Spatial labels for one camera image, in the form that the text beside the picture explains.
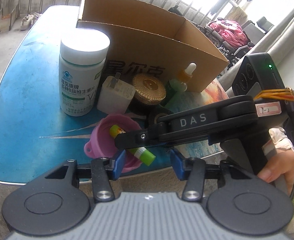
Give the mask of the person's right hand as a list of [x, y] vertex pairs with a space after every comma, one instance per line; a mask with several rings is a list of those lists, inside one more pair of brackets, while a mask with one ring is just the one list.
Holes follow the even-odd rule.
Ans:
[[267, 183], [284, 177], [287, 193], [291, 193], [294, 184], [294, 146], [281, 127], [269, 130], [276, 155], [271, 157], [265, 167], [258, 173], [258, 177]]

